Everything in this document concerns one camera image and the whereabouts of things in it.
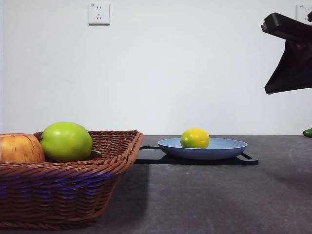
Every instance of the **green cucumber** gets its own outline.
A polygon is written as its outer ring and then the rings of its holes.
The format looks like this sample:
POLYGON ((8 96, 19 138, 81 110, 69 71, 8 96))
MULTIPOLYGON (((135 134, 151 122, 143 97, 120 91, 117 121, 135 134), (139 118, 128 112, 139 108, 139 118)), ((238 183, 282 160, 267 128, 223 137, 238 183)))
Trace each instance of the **green cucumber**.
POLYGON ((312 137, 312 128, 303 131, 303 135, 306 137, 312 137))

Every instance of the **wicker basket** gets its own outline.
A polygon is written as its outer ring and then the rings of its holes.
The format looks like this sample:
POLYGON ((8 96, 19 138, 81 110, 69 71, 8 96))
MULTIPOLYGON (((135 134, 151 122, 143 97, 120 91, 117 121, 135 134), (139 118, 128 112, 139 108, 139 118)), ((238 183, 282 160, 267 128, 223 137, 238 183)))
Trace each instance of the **wicker basket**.
MULTIPOLYGON (((34 135, 40 139, 41 133, 34 135)), ((71 229, 103 213, 123 172, 136 160, 143 134, 89 131, 86 161, 0 163, 0 227, 71 229)))

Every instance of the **basket rim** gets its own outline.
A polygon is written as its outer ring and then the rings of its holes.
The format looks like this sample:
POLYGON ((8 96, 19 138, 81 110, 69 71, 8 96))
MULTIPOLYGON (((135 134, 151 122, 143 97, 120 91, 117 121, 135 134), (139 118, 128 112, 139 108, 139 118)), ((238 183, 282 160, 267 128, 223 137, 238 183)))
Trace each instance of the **basket rim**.
POLYGON ((51 170, 77 170, 77 171, 81 171, 81 170, 91 170, 94 173, 96 173, 96 171, 99 171, 98 173, 100 173, 100 171, 102 171, 102 174, 104 174, 106 172, 105 169, 111 169, 114 170, 114 168, 120 166, 121 164, 129 164, 132 165, 136 159, 136 153, 139 151, 139 146, 143 141, 143 137, 144 134, 137 131, 137 130, 126 130, 126 131, 101 131, 101 130, 88 130, 88 132, 90 133, 98 133, 98 132, 102 132, 102 133, 135 133, 135 138, 132 140, 132 143, 129 145, 129 147, 131 147, 130 152, 128 154, 128 157, 125 157, 123 160, 118 160, 118 161, 114 161, 113 158, 110 162, 106 162, 105 160, 81 160, 81 161, 71 161, 71 162, 66 162, 66 163, 62 163, 62 162, 41 162, 41 163, 32 163, 32 162, 28 162, 28 163, 14 163, 14 162, 3 162, 0 161, 0 172, 4 169, 4 168, 11 168, 11 169, 21 169, 21 170, 30 170, 33 168, 38 168, 38 169, 51 169, 51 170))

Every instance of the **gray countertop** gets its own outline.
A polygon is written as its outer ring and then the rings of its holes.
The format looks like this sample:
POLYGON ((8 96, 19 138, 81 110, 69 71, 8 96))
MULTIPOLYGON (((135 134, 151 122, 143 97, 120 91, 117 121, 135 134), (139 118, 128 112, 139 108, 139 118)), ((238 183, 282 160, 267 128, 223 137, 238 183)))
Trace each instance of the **gray countertop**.
MULTIPOLYGON (((176 136, 145 136, 143 145, 176 136)), ((242 140, 255 166, 134 164, 97 223, 6 234, 311 234, 312 138, 212 136, 242 140)))

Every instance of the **blue plate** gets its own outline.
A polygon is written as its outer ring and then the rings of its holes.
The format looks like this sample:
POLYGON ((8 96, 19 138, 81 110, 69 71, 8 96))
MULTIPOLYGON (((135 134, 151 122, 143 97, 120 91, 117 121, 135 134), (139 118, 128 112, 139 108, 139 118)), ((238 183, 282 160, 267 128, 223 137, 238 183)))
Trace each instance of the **blue plate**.
POLYGON ((247 143, 238 140, 210 138, 209 146, 206 149, 183 148, 181 138, 160 140, 158 145, 166 154, 174 157, 181 157, 196 160, 218 160, 236 157, 247 147, 247 143))

